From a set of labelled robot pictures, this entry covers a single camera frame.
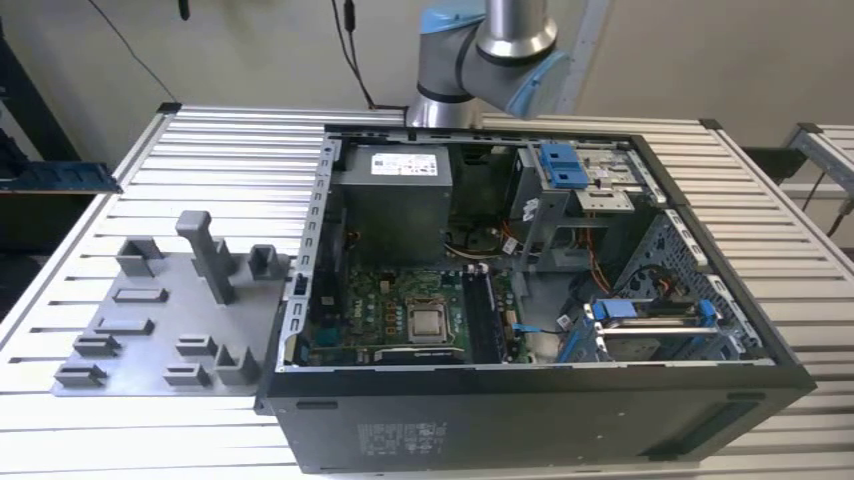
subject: green circuit board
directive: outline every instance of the green circuit board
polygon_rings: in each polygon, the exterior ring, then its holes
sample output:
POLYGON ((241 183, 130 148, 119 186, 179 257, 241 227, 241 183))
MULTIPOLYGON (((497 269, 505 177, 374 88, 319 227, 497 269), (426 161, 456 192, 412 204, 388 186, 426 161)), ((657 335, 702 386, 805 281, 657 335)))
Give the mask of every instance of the green circuit board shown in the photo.
MULTIPOLYGON (((353 270, 344 296, 346 322, 341 328, 341 340, 336 346, 313 345, 311 363, 360 365, 368 362, 368 358, 380 349, 412 346, 460 348, 466 352, 469 361, 470 339, 462 278, 460 270, 353 270), (410 342, 409 311, 417 304, 444 309, 448 328, 445 341, 429 344, 410 342)), ((518 318, 510 278, 496 275, 493 286, 502 320, 508 311, 518 318)))

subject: power cord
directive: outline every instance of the power cord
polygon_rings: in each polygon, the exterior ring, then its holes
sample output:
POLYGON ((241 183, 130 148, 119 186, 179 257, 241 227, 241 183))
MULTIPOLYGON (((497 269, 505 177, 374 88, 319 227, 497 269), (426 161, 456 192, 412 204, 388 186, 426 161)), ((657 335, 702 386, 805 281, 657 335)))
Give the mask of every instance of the power cord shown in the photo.
POLYGON ((137 60, 137 63, 139 63, 141 66, 146 69, 146 71, 149 72, 149 75, 151 75, 151 78, 155 79, 155 82, 158 82, 158 84, 161 84, 161 87, 166 91, 166 94, 170 96, 173 101, 175 103, 178 103, 178 98, 175 98, 175 95, 173 95, 173 92, 170 91, 169 87, 163 83, 163 80, 161 80, 161 77, 158 77, 158 75, 151 70, 151 68, 149 68, 149 65, 146 65, 146 62, 143 62, 143 60, 137 56, 137 52, 134 52, 134 48, 131 47, 131 44, 129 43, 127 39, 125 38, 125 35, 122 35, 122 32, 117 28, 117 25, 113 23, 113 20, 110 20, 110 17, 105 13, 105 10, 102 10, 102 7, 98 6, 98 3, 95 3, 95 0, 87 0, 87 1, 90 2, 90 5, 93 5, 93 8, 95 8, 95 10, 98 10, 98 13, 105 18, 105 21, 107 22, 107 25, 110 25, 110 28, 113 28, 113 31, 117 32, 117 35, 119 36, 119 39, 122 40, 122 43, 125 43, 125 46, 129 49, 129 52, 131 52, 131 56, 134 57, 134 60, 137 60))
POLYGON ((833 221, 833 225, 831 225, 831 230, 828 230, 828 237, 833 237, 833 234, 837 233, 840 229, 840 225, 843 225, 843 219, 845 218, 845 213, 837 215, 837 219, 833 221))
POLYGON ((345 28, 342 29, 341 13, 338 10, 338 1, 333 2, 333 13, 336 15, 336 30, 338 32, 338 41, 342 46, 342 53, 345 54, 345 60, 350 66, 357 82, 360 82, 360 89, 362 90, 362 96, 365 97, 365 103, 372 110, 401 110, 404 111, 404 117, 406 121, 406 111, 409 107, 400 105, 382 105, 374 102, 374 98, 369 93, 369 89, 365 86, 365 80, 362 78, 362 69, 360 68, 360 59, 357 58, 357 41, 354 32, 357 30, 357 7, 353 0, 345 0, 345 28), (348 31, 348 40, 350 43, 350 52, 348 52, 348 46, 345 44, 345 30, 348 31))
POLYGON ((816 183, 813 184, 813 190, 811 190, 811 194, 807 196, 807 200, 804 201, 804 207, 801 207, 801 210, 804 212, 807 212, 807 207, 811 206, 811 201, 813 200, 813 195, 816 195, 816 190, 819 190, 819 186, 821 185, 824 179, 825 179, 825 172, 823 172, 823 174, 819 176, 819 179, 816 180, 816 183))

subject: metal worktable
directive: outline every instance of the metal worktable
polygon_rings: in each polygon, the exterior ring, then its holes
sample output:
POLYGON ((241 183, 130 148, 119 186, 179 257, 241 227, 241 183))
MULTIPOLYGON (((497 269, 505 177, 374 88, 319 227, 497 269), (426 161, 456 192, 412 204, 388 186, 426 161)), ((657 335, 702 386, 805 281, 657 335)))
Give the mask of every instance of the metal worktable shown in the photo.
MULTIPOLYGON (((393 125, 401 117, 187 106, 158 114, 115 172, 125 194, 97 197, 0 324, 0 473, 302 475, 275 418, 255 415, 253 398, 55 398, 49 391, 119 271, 113 257, 126 236, 154 235, 165 251, 189 251, 175 219, 205 209, 233 252, 271 243, 297 253, 325 123, 393 125)), ((684 120, 488 116, 485 123, 646 137, 819 389, 700 465, 405 476, 621 478, 644 468, 648 478, 854 477, 854 267, 726 133, 684 120)))
POLYGON ((804 152, 854 197, 854 126, 801 123, 789 147, 804 152))

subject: robotic arm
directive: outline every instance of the robotic arm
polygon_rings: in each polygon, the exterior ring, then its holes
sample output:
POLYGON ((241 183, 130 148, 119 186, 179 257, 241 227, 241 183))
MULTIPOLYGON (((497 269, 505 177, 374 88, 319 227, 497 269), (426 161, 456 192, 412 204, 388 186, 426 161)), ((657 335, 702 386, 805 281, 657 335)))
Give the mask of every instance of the robotic arm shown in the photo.
POLYGON ((570 71, 546 0, 466 0, 422 14, 418 98, 408 125, 478 128, 476 98, 514 117, 554 110, 570 71))

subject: label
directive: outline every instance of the label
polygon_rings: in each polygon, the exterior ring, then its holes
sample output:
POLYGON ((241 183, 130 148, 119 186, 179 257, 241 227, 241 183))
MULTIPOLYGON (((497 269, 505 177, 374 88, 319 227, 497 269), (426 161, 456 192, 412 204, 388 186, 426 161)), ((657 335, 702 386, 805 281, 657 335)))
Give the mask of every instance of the label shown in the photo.
POLYGON ((438 455, 448 435, 446 422, 361 423, 360 450, 366 456, 438 455))
POLYGON ((510 237, 508 239, 508 241, 505 242, 505 246, 502 247, 502 251, 508 254, 508 255, 513 255, 513 252, 517 251, 517 246, 520 245, 520 242, 517 241, 516 238, 510 237))
POLYGON ((573 325, 573 320, 570 320, 570 317, 568 317, 566 315, 561 315, 561 317, 558 318, 558 325, 561 325, 562 329, 569 330, 570 326, 573 325))
POLYGON ((440 175, 437 156, 425 153, 376 153, 372 175, 436 177, 440 175))

